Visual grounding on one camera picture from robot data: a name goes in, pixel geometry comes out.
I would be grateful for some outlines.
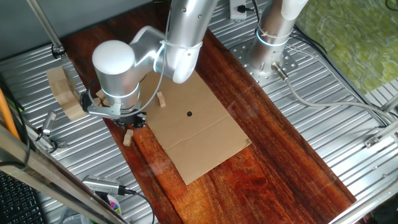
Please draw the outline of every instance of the green surface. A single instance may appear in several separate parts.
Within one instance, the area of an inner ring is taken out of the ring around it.
[[[385,0],[309,0],[297,24],[364,94],[398,78],[398,12]]]

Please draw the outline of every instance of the metal bar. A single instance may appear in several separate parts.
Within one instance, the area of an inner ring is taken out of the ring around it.
[[[382,105],[380,107],[380,110],[382,110],[384,112],[390,112],[397,106],[398,106],[398,94],[395,95],[394,97],[392,97],[389,101],[387,101],[387,103]]]
[[[7,174],[17,178],[18,180],[22,181],[23,183],[33,187],[34,189],[47,194],[48,196],[59,201],[60,203],[63,203],[64,205],[68,206],[69,208],[73,209],[74,211],[79,211],[80,214],[84,215],[85,217],[88,217],[89,219],[95,221],[96,223],[106,224],[105,221],[96,217],[91,212],[88,212],[83,207],[77,205],[75,202],[73,202],[69,198],[64,197],[63,195],[59,194],[57,191],[50,188],[49,186],[36,180],[31,175],[25,173],[23,170],[20,170],[14,166],[5,166],[5,167],[1,167],[0,169],[3,170],[4,172],[6,172]]]
[[[355,223],[361,217],[375,209],[380,203],[387,200],[393,195],[398,189],[398,178],[393,180],[389,185],[383,185],[380,187],[380,191],[373,191],[367,197],[362,198],[355,202],[350,208],[348,208],[341,215],[336,217],[330,223],[340,224],[340,223]]]
[[[20,161],[24,161],[26,156],[26,145],[16,139],[8,130],[0,126],[0,146]],[[79,188],[75,183],[60,172],[58,167],[62,165],[53,160],[49,160],[40,152],[31,152],[28,166],[42,175],[51,183],[60,187],[66,193],[78,198],[79,201],[93,209],[100,218],[108,223],[126,223],[108,204],[99,197],[91,193],[86,187],[85,190]]]
[[[29,4],[30,8],[32,8],[34,14],[36,15],[37,19],[41,23],[44,28],[44,31],[47,33],[48,37],[50,38],[51,42],[53,43],[55,49],[57,51],[63,50],[62,44],[60,39],[58,38],[57,34],[55,33],[53,27],[51,26],[49,20],[45,16],[42,8],[38,4],[37,0],[26,0]]]

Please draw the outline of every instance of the cardboard sheet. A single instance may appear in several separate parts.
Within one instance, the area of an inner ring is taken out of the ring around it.
[[[143,103],[159,78],[152,72],[140,82]],[[166,106],[161,108],[155,96],[145,109],[147,124],[186,184],[251,143],[197,72],[183,84],[164,77],[159,91]]]

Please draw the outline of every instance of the small wooden piece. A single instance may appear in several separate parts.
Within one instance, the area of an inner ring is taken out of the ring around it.
[[[102,104],[103,104],[104,106],[111,106],[111,105],[109,104],[109,102],[107,101],[106,98],[102,101]]]
[[[93,99],[95,106],[101,105],[101,99],[99,97]]]
[[[156,93],[158,99],[159,99],[159,103],[160,103],[160,107],[165,107],[166,106],[166,102],[164,101],[164,96],[162,94],[161,91]]]
[[[63,68],[57,67],[47,71],[46,74],[51,92],[68,118],[74,120],[86,115],[80,106],[76,86]]]
[[[124,139],[123,146],[130,146],[130,144],[131,144],[131,139]]]
[[[97,93],[95,93],[95,95],[101,99],[101,100],[105,100],[105,93],[102,89],[100,89]]]
[[[126,134],[128,134],[130,136],[132,136],[133,133],[134,133],[134,131],[131,129],[127,129],[127,131],[126,131]]]

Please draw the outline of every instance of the metal grating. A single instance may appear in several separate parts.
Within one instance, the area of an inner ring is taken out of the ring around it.
[[[269,1],[258,0],[259,7],[264,8],[267,2]],[[248,7],[253,8],[251,1],[246,3]],[[220,0],[209,28],[227,48],[233,50],[234,46],[254,38],[256,23],[254,13],[245,21],[231,21],[229,1]],[[295,39],[290,39],[288,44],[314,53],[309,46]],[[329,72],[313,57],[297,53],[295,50],[289,52],[298,63],[298,70],[289,74],[290,80],[298,94],[306,100],[322,103],[358,101],[344,78]],[[55,60],[50,53],[50,46],[1,63],[0,72],[4,74],[16,98],[25,106],[25,116],[34,126],[41,126],[48,110],[58,112],[56,127],[51,138],[68,143],[67,150],[54,154],[65,167],[80,179],[87,174],[119,177],[128,187],[139,190],[134,176],[102,119],[86,116],[70,122],[52,97],[44,72],[61,65],[73,78],[78,91],[84,91],[85,88],[69,59]],[[390,84],[392,86],[388,86],[385,90],[378,90],[380,94],[372,92],[374,100],[382,104],[388,97],[397,94],[398,81],[395,80],[395,83]],[[398,177],[396,165],[398,146],[392,138],[387,138],[370,149],[366,149],[363,144],[372,134],[380,130],[380,123],[368,111],[350,106],[307,107],[298,103],[279,79],[262,87],[286,118],[358,199],[358,202],[348,210],[360,206],[370,195],[380,191],[385,184]],[[40,196],[46,215],[51,223],[56,223],[62,214],[62,205],[46,195]],[[129,218],[134,223],[150,222],[150,208],[143,200],[135,197],[117,197],[117,199],[121,202],[123,217]]]
[[[117,178],[130,189],[141,191],[102,118],[87,115],[70,121],[52,95],[45,72],[62,66],[70,75],[79,93],[85,91],[69,58],[54,59],[51,46],[42,47],[0,63],[0,73],[16,99],[25,108],[24,116],[36,128],[41,127],[49,110],[57,113],[51,132],[54,141],[66,141],[67,149],[53,153],[62,165],[79,179],[86,175]],[[40,193],[47,220],[57,223],[66,208],[49,196]],[[130,222],[147,224],[152,221],[149,205],[140,197],[116,196],[123,217]]]
[[[257,0],[260,9],[264,9],[269,2]],[[232,21],[229,19],[228,4],[228,0],[219,1],[209,28],[233,52],[239,44],[254,38],[257,18],[252,13],[243,22]],[[252,1],[246,1],[246,5],[253,8]],[[299,40],[290,39],[288,45],[320,58],[316,51]],[[301,97],[319,103],[359,101],[356,95],[352,94],[353,89],[345,82],[344,77],[331,73],[312,56],[298,53],[296,50],[288,51],[298,64],[298,70],[290,73],[289,79]],[[370,195],[380,192],[386,184],[398,177],[398,145],[394,139],[387,138],[369,149],[363,144],[370,136],[380,131],[381,125],[367,110],[352,106],[308,107],[298,102],[279,78],[266,83],[262,88],[358,199],[347,212],[360,206]],[[375,97],[380,103],[385,103],[398,94],[398,81],[395,80],[386,85],[385,89],[380,88],[378,93],[372,94],[388,96]],[[390,192],[385,199],[394,193],[396,192]]]

